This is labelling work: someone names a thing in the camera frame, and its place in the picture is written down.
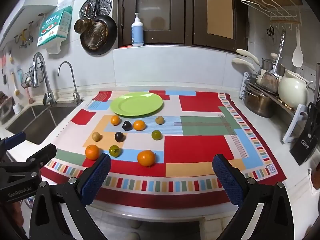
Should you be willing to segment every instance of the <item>tissue package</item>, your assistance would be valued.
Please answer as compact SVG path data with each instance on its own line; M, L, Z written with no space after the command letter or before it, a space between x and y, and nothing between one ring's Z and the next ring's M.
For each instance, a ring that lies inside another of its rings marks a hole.
M71 17L70 10L63 8L43 21L39 29L38 47L47 48L49 54L58 54L61 42L67 39Z

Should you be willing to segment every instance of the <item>chrome faucet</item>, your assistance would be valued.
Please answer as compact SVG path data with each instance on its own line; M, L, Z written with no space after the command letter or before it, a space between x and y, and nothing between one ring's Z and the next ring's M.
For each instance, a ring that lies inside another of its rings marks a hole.
M54 95L52 93L52 90L50 89L49 79L48 79L48 75L47 75L47 69L45 68L44 58L40 52L37 52L33 56L33 60L32 60L32 66L33 66L33 75L32 75L32 80L31 80L32 87L37 88L40 85L39 78L38 78L38 72L37 72L37 59L38 58L41 61L41 69L42 69L44 82L47 87L47 93L48 93L48 94L44 93L44 97L43 97L42 102L45 106L49 103L53 106L57 102L54 99Z
M79 104L81 104L82 100L81 100L81 97L80 97L80 95L79 95L79 93L78 93L78 90L77 90L76 81L75 81L75 76L73 75L73 69L72 69L72 66L71 66L70 62L64 61L64 62L62 62L62 63L60 64L60 66L59 66L59 68L58 68L58 76L59 76L59 74L60 74L60 68L61 68L61 66L62 66L64 63L67 63L67 64L70 66L71 75L72 75L72 80L73 80L73 84L74 84L74 86L75 86L75 91L76 91L75 93L72 93L72 95L73 95L74 101L77 103L77 105L79 105Z

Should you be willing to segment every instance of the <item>green plate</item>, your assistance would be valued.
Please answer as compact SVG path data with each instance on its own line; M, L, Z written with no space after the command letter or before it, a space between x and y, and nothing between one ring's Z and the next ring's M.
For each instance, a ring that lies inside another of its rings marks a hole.
M110 108L123 116L139 116L158 110L163 104L160 96L149 92L132 92L112 101Z

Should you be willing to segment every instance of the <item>screw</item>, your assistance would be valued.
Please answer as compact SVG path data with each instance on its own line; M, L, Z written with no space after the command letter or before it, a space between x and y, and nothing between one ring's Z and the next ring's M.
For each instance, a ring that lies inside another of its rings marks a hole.
M68 182L69 182L70 184L75 184L76 181L77 181L77 178L75 178L75 177L72 177L72 178L70 178L70 179L68 180Z
M278 187L284 187L284 184L281 181L279 181L279 182L277 182L277 186Z
M45 185L47 185L47 182L46 182L46 181L42 181L42 182L40 182L40 184L39 184L40 187L44 187Z
M247 182L251 185L255 184L256 183L256 180L254 178L248 178L247 179Z

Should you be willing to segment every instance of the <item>kitchen sink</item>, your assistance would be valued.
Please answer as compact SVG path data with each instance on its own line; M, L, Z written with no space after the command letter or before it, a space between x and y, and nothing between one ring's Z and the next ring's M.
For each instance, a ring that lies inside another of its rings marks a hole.
M30 106L6 129L14 134L23 131L26 133L28 141L41 144L76 107L76 103Z

